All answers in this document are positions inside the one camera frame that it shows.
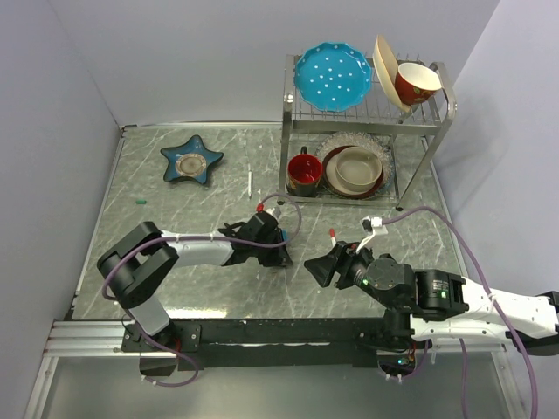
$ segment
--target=blue star-shaped bowl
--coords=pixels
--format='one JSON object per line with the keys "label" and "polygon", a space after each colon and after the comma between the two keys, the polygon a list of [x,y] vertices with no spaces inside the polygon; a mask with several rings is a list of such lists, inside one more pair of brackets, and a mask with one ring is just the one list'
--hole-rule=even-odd
{"label": "blue star-shaped bowl", "polygon": [[361,52],[343,42],[325,42],[297,62],[295,86],[318,110],[343,112],[362,102],[372,86],[372,74]]}
{"label": "blue star-shaped bowl", "polygon": [[200,135],[193,135],[182,146],[161,149],[169,164],[163,180],[165,182],[197,181],[205,184],[208,181],[208,170],[214,163],[223,159],[223,153],[207,149]]}

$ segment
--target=red mug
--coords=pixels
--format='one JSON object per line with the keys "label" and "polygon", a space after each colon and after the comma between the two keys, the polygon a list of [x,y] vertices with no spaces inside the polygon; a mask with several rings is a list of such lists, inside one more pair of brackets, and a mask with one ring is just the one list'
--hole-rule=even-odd
{"label": "red mug", "polygon": [[417,63],[398,66],[394,87],[402,103],[412,106],[428,100],[442,86],[438,75]]}
{"label": "red mug", "polygon": [[297,196],[314,196],[322,176],[322,163],[307,153],[307,148],[300,150],[287,164],[290,192]]}

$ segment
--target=marble tabletop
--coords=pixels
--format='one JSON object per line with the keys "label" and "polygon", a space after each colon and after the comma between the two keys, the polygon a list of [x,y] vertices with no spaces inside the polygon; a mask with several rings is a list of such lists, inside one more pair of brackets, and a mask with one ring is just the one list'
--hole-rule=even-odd
{"label": "marble tabletop", "polygon": [[[206,147],[224,153],[207,185],[163,181],[167,160],[161,148],[200,135]],[[101,209],[93,247],[80,281],[74,319],[118,319],[121,309],[100,295],[102,276],[97,259],[138,223],[153,221],[160,229],[205,233],[250,217],[260,197],[277,190],[280,125],[138,127],[123,134],[123,144],[110,189]],[[418,137],[398,137],[395,146],[400,182],[411,178],[423,153]],[[253,195],[247,195],[247,165],[253,171]],[[136,200],[145,200],[137,204]],[[413,192],[412,205],[442,209],[437,184],[425,174]],[[296,225],[292,206],[282,208],[281,228],[289,234]],[[383,307],[365,293],[350,288],[320,288],[303,267],[309,258],[331,248],[328,231],[340,240],[362,239],[359,220],[367,215],[395,216],[378,209],[322,204],[301,205],[303,224],[288,250],[293,266],[263,268],[256,260],[216,267],[177,268],[163,281],[157,295],[173,318],[340,318],[382,316]],[[389,227],[388,236],[375,241],[374,252],[391,253],[421,269],[437,267],[459,273],[459,262],[448,229],[428,213],[418,213]]]}

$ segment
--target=wall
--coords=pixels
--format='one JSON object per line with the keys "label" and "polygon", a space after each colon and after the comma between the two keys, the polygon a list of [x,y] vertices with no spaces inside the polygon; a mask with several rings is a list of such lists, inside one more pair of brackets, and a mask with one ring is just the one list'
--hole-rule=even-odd
{"label": "wall", "polygon": [[[559,290],[558,7],[500,2],[455,84],[458,118],[437,159],[453,220],[490,284],[528,295]],[[532,362],[539,417],[557,417],[558,358]],[[518,354],[514,364],[528,400]]]}
{"label": "wall", "polygon": [[498,0],[50,0],[121,125],[279,120],[285,57],[324,40],[447,63],[456,79]]}
{"label": "wall", "polygon": [[0,406],[24,413],[67,310],[118,127],[45,0],[0,13]]}

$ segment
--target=wire rack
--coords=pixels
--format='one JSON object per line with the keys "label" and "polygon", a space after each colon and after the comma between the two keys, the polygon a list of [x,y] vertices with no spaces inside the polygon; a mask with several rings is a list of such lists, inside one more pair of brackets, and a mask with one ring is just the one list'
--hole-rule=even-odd
{"label": "wire rack", "polygon": [[[402,208],[408,202],[411,191],[417,187],[418,181],[424,171],[430,166],[431,160],[441,141],[443,140],[448,128],[452,124],[456,114],[456,99],[452,90],[452,84],[448,78],[445,65],[434,62],[430,68],[438,73],[440,77],[442,94],[432,96],[426,102],[415,105],[408,113],[390,103],[383,92],[380,81],[373,73],[372,86],[363,101],[350,109],[342,112],[320,111],[308,104],[301,98],[299,90],[293,83],[295,64],[300,55],[288,55],[286,58],[286,72],[283,96],[283,117],[281,135],[281,157],[279,162],[279,191],[286,193],[287,182],[287,163],[299,153],[301,144],[309,147],[309,152],[313,152],[321,143],[325,135],[338,131],[368,133],[381,138],[386,147],[390,150],[392,159],[395,159],[395,140],[399,135],[418,135],[432,137],[429,147],[418,164],[414,175],[409,183],[398,184],[397,165],[394,174],[394,182],[391,188],[382,194],[375,194],[367,199],[351,199],[340,197],[322,187],[317,196],[300,197],[294,199],[300,203],[342,203],[365,206],[396,206]],[[419,56],[410,59],[397,57],[398,62],[417,62]],[[371,67],[374,67],[371,58],[368,58]],[[441,120],[439,105],[437,100],[446,101],[446,112],[444,119]]]}

